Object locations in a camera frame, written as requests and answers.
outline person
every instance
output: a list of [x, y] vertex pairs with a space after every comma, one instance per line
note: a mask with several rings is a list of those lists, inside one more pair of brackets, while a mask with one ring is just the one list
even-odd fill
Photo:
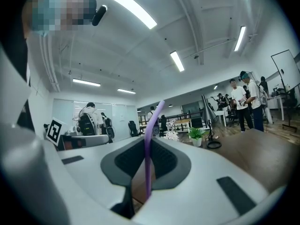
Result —
[[167, 131], [168, 130], [167, 125], [166, 125], [167, 118], [164, 115], [161, 116], [160, 122], [161, 122], [161, 128], [162, 128], [163, 132]]
[[253, 123], [248, 107], [246, 105], [241, 105], [242, 100], [246, 99], [246, 92], [242, 87], [237, 86], [236, 81], [234, 79], [230, 80], [230, 85], [233, 88], [231, 92], [231, 97], [234, 103], [236, 104], [236, 109], [240, 121], [240, 130], [243, 133], [245, 131], [244, 117], [246, 119], [248, 127], [250, 129], [253, 128]]
[[227, 103], [221, 93], [218, 94], [218, 98], [219, 98], [218, 100], [216, 100], [214, 97], [211, 97], [211, 98], [217, 102], [218, 111], [219, 110], [222, 111], [224, 107], [227, 107]]
[[[248, 99], [250, 97], [250, 92], [247, 89], [246, 85], [244, 85], [243, 88], [244, 88], [244, 90], [246, 92], [246, 98]], [[248, 104], [248, 108], [249, 108], [250, 115], [252, 116], [252, 106], [251, 106], [251, 103]]]
[[257, 84], [250, 79], [245, 71], [241, 71], [240, 77], [244, 83], [248, 84], [250, 97], [243, 105], [252, 105], [252, 113], [254, 119], [254, 128], [263, 132], [263, 108], [260, 102], [260, 91]]
[[224, 101], [227, 103], [227, 109], [228, 110], [230, 110], [231, 109], [231, 104], [230, 104], [230, 102], [229, 102], [229, 98], [228, 98], [228, 94], [225, 94], [225, 99], [224, 99]]
[[151, 106], [150, 109], [151, 109], [151, 112], [148, 113], [148, 121], [150, 120], [150, 118], [152, 117], [153, 113], [155, 112], [154, 106]]
[[[96, 0], [84, 0], [84, 2], [83, 0], [67, 0], [67, 6], [63, 4], [64, 0], [55, 0], [55, 7], [51, 6], [51, 1], [16, 0], [14, 16], [11, 12], [10, 17], [6, 18], [9, 23], [5, 23], [1, 31], [3, 50], [28, 86], [30, 86], [30, 71], [27, 65], [26, 40], [30, 33], [35, 32], [46, 36], [51, 30], [71, 29], [70, 24], [85, 24], [92, 20], [97, 8]], [[60, 17], [57, 16], [58, 8], [60, 8]], [[17, 124], [35, 131], [28, 101], [21, 111]]]
[[79, 119], [81, 118], [81, 116], [87, 113], [93, 120], [94, 122], [94, 128], [95, 128], [95, 133], [96, 135], [99, 135], [99, 130], [98, 128], [101, 127], [103, 125], [103, 119], [101, 114], [99, 115], [97, 113], [97, 110], [95, 108], [95, 104], [94, 103], [88, 103], [86, 105], [86, 107], [84, 107], [80, 112], [79, 112]]
[[269, 89], [268, 89], [268, 83], [266, 82], [265, 77], [261, 77], [261, 83], [259, 84], [259, 86], [263, 87], [263, 90], [267, 93], [268, 97], [269, 97]]
[[208, 103], [208, 106], [214, 111], [214, 107], [210, 103]]
[[101, 126], [101, 134], [104, 135], [104, 134], [107, 134], [106, 124], [105, 124], [107, 117], [105, 116], [104, 112], [101, 113], [101, 116], [102, 116], [102, 120], [103, 120], [103, 125]]

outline office chair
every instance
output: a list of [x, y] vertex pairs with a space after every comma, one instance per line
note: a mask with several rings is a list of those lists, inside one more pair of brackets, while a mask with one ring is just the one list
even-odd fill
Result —
[[239, 117], [238, 117], [238, 112], [236, 109], [232, 109], [228, 111], [228, 116], [226, 116], [229, 120], [232, 120], [231, 122], [228, 123], [228, 126], [232, 126], [234, 123], [239, 124]]
[[128, 126], [129, 126], [129, 129], [130, 129], [130, 135], [132, 137], [137, 137], [139, 134], [136, 130], [135, 122], [134, 121], [129, 121]]

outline purple rod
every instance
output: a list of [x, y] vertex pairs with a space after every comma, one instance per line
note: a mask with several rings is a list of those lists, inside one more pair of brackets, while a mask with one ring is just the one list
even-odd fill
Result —
[[155, 112], [149, 120], [145, 132], [145, 173], [146, 173], [146, 200], [151, 195], [151, 163], [150, 163], [150, 141], [152, 136], [152, 130], [158, 116], [163, 109], [165, 101], [160, 101]]

